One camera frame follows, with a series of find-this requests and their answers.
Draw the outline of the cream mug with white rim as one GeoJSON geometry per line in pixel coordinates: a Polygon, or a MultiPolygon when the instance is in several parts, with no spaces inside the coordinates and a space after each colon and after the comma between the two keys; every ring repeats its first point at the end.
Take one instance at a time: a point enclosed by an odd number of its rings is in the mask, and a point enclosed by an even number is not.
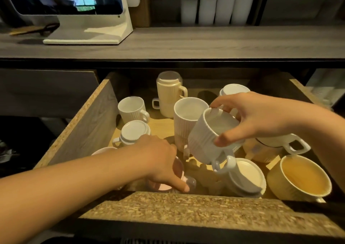
{"type": "Polygon", "coordinates": [[[270,163],[284,150],[291,155],[300,155],[311,150],[308,143],[293,133],[278,137],[246,139],[242,147],[246,159],[260,163],[270,163]],[[302,149],[294,149],[290,145],[292,142],[298,142],[302,149]]]}

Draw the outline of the wooden drawer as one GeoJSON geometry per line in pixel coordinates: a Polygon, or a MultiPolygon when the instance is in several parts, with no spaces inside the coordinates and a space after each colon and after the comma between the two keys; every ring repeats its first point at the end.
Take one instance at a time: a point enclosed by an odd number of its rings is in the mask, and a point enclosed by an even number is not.
{"type": "MultiPolygon", "coordinates": [[[[35,166],[91,155],[107,147],[119,127],[117,102],[149,99],[158,73],[111,72],[35,166]]],[[[59,222],[54,230],[110,240],[153,238],[192,243],[345,244],[341,203],[112,191],[59,222]]]]}

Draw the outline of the dark handled scissors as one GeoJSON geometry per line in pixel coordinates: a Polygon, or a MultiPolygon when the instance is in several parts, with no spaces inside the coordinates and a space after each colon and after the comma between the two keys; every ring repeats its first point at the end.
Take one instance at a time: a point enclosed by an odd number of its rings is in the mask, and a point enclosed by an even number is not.
{"type": "Polygon", "coordinates": [[[39,33],[41,36],[45,34],[45,32],[52,33],[58,27],[60,26],[59,23],[50,23],[45,26],[23,26],[19,28],[11,29],[11,31],[8,33],[10,36],[18,36],[18,35],[24,35],[24,34],[31,34],[31,33],[39,33]]]}

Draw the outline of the pink cup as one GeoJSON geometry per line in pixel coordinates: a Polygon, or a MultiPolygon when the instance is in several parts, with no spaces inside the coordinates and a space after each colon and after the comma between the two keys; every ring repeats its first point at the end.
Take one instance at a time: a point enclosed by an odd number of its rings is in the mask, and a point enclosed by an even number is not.
{"type": "MultiPolygon", "coordinates": [[[[189,186],[189,192],[192,193],[196,189],[196,179],[190,176],[185,175],[184,165],[183,162],[176,156],[175,161],[173,164],[173,171],[176,176],[178,176],[181,180],[187,183],[189,186]]],[[[169,185],[159,184],[156,182],[152,182],[150,180],[146,180],[146,189],[150,192],[157,192],[157,193],[180,193],[178,190],[172,188],[169,185]]]]}

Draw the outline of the person's right forearm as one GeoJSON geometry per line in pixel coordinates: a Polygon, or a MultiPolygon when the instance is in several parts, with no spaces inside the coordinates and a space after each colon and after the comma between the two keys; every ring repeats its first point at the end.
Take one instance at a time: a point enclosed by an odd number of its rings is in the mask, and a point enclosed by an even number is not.
{"type": "Polygon", "coordinates": [[[295,111],[293,131],[311,146],[345,193],[345,119],[307,102],[297,102],[295,111]]]}

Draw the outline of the tall white ribbed mug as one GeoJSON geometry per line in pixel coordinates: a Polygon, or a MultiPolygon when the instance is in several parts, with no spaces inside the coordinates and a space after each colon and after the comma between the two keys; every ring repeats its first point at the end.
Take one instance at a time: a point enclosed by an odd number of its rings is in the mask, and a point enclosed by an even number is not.
{"type": "Polygon", "coordinates": [[[175,103],[174,138],[180,152],[184,151],[191,130],[207,108],[209,105],[204,100],[195,97],[182,98],[175,103]]]}

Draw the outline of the wide cream mug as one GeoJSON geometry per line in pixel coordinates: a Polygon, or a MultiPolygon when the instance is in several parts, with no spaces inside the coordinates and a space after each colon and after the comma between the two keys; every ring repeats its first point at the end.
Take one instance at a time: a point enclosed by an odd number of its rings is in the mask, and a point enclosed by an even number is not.
{"type": "Polygon", "coordinates": [[[267,185],[280,200],[325,203],[332,191],[326,172],[300,155],[286,155],[267,174],[267,185]]]}

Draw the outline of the person's right hand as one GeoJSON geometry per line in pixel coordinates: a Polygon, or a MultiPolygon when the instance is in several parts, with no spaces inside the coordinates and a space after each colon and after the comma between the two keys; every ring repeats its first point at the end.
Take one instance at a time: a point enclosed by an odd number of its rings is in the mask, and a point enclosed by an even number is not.
{"type": "Polygon", "coordinates": [[[261,138],[295,134],[293,118],[297,102],[301,101],[248,92],[220,96],[210,107],[217,108],[223,105],[226,112],[237,109],[239,125],[256,126],[256,135],[251,138],[261,138]]]}

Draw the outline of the cream ribbed mug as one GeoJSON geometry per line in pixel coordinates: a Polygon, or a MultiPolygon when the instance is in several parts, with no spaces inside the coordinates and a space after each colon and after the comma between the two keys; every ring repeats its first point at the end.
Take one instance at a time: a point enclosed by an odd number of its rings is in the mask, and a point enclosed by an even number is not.
{"type": "Polygon", "coordinates": [[[221,195],[228,197],[261,198],[266,190],[266,179],[261,169],[251,160],[236,158],[237,166],[228,173],[215,174],[220,179],[221,195]]]}
{"type": "Polygon", "coordinates": [[[160,110],[161,114],[166,118],[174,118],[174,106],[181,98],[174,99],[152,99],[152,107],[156,110],[160,110]]]}
{"type": "Polygon", "coordinates": [[[188,97],[188,90],[183,86],[181,75],[175,71],[161,72],[156,80],[158,98],[164,103],[175,103],[188,97]]]}

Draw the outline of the person's left forearm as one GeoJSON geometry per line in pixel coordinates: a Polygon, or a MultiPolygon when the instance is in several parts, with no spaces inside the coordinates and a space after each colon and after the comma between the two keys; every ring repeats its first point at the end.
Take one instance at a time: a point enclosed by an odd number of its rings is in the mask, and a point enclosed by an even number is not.
{"type": "Polygon", "coordinates": [[[0,179],[0,244],[18,244],[142,175],[138,145],[0,179]]]}

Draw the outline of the white screen with stand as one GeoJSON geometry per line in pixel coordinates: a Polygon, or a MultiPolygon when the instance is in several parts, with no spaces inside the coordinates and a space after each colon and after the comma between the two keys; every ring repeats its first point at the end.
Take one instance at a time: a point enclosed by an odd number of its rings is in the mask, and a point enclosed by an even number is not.
{"type": "Polygon", "coordinates": [[[118,45],[133,32],[127,0],[9,0],[21,16],[55,16],[46,45],[118,45]]]}

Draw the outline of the person's left hand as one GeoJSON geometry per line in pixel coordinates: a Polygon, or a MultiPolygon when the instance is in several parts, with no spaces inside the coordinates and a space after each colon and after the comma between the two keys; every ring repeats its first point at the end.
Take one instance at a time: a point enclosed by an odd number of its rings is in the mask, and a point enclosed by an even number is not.
{"type": "Polygon", "coordinates": [[[132,149],[133,179],[146,178],[168,185],[168,173],[173,171],[176,159],[176,146],[157,136],[142,135],[132,149]]]}

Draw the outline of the wooden board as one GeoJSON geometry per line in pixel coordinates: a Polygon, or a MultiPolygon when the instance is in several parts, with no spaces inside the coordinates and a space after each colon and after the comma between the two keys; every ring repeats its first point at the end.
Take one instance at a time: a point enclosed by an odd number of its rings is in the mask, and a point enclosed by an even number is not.
{"type": "Polygon", "coordinates": [[[129,7],[133,28],[151,27],[151,0],[140,0],[137,7],[129,7]]]}

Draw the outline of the stack of white paper cups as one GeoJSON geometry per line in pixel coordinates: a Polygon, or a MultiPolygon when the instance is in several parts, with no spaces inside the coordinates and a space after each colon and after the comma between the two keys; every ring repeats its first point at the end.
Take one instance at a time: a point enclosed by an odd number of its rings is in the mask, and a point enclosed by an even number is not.
{"type": "Polygon", "coordinates": [[[215,18],[217,0],[200,0],[198,23],[212,26],[215,18]]]}
{"type": "Polygon", "coordinates": [[[180,0],[181,24],[192,26],[196,23],[198,0],[180,0]]]}
{"type": "Polygon", "coordinates": [[[246,24],[253,0],[235,0],[231,25],[243,26],[246,24]]]}
{"type": "Polygon", "coordinates": [[[231,20],[235,0],[217,0],[215,25],[228,26],[231,20]]]}

